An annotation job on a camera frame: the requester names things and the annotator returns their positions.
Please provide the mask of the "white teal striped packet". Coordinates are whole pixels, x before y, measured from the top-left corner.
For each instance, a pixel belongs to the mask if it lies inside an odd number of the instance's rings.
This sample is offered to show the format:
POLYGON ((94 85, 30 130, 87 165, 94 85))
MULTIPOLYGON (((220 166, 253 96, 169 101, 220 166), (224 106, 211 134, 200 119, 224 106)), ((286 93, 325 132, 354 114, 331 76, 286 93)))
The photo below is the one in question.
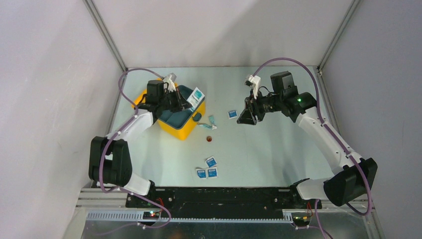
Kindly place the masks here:
POLYGON ((190 110, 194 111, 201 104, 204 98, 204 93, 196 87, 187 98, 187 102, 191 105, 190 110))

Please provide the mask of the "dark teal divided tray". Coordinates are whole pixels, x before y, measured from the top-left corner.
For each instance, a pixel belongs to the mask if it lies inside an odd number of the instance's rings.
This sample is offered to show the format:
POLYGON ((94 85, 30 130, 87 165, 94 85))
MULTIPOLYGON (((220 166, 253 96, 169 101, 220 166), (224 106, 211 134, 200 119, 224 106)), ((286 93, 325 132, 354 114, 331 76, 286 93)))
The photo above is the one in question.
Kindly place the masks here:
MULTIPOLYGON (((187 99, 189 95, 192 93, 194 89, 191 89, 185 85, 179 85, 179 90, 181 95, 187 99)), ((163 114, 159 118, 159 123, 164 123, 166 125, 169 125, 171 128, 174 128, 176 130, 181 130, 182 127, 186 126, 189 122, 194 122, 192 120, 192 117, 195 115, 196 112, 199 112, 202 114, 202 118, 205 115, 205 98, 201 102, 201 104, 194 110, 185 110, 173 113, 171 111, 164 111, 163 114)))

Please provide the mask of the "yellow medicine kit box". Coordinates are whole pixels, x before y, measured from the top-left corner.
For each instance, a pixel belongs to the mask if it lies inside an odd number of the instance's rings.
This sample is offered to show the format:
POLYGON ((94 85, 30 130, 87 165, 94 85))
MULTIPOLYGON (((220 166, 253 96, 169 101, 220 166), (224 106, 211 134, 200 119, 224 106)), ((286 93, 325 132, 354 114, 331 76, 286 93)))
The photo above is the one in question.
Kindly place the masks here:
POLYGON ((143 132, 157 122, 168 134, 185 140, 205 114, 205 96, 197 88, 168 87, 168 83, 160 80, 148 82, 134 103, 138 113, 133 126, 143 132))

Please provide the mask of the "teal tube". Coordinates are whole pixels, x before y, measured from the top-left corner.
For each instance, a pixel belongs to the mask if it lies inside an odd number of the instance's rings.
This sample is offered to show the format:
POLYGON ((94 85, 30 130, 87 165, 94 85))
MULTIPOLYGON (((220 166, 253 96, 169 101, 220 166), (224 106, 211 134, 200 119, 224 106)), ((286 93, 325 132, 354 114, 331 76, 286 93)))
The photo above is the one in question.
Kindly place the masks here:
POLYGON ((214 119, 214 116, 213 116, 213 115, 209 116, 209 121, 210 121, 210 123, 211 123, 211 128, 212 128, 212 130, 217 129, 217 126, 216 126, 216 124, 215 124, 215 119, 214 119))
POLYGON ((200 126, 200 127, 212 129, 212 125, 209 125, 209 124, 206 124, 206 123, 198 122, 197 125, 200 126))

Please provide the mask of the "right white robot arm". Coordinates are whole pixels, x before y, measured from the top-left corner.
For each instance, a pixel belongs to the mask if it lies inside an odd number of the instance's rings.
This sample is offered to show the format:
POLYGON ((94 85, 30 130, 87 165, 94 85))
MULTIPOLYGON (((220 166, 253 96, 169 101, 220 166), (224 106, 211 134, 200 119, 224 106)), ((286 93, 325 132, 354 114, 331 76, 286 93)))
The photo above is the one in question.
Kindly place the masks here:
POLYGON ((289 200, 295 208, 304 207, 310 199, 329 200, 336 206, 349 205, 350 201, 371 191, 378 165, 374 159, 364 159, 339 135, 317 107, 318 101, 309 92, 299 93, 293 75, 280 72, 271 75, 273 90, 267 95, 260 92, 261 79, 250 75, 245 84, 251 88, 244 100, 245 109, 238 124, 256 125, 267 113, 281 112, 297 124, 326 158, 333 177, 305 179, 295 183, 289 200))

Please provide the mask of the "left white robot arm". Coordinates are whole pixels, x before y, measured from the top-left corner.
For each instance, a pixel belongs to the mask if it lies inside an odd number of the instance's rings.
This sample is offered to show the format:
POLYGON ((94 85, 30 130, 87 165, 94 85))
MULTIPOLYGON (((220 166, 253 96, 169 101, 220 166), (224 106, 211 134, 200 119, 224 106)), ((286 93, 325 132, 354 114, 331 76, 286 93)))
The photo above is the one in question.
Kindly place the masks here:
POLYGON ((89 178, 101 186, 111 184, 114 189, 138 194, 138 201, 143 206, 154 206, 157 193, 150 189, 152 181, 133 171, 129 142, 157 121, 167 122, 172 116, 187 120, 194 109, 194 102, 188 99, 192 92, 169 78, 150 80, 144 93, 132 103, 133 115, 114 132, 92 139, 89 178))

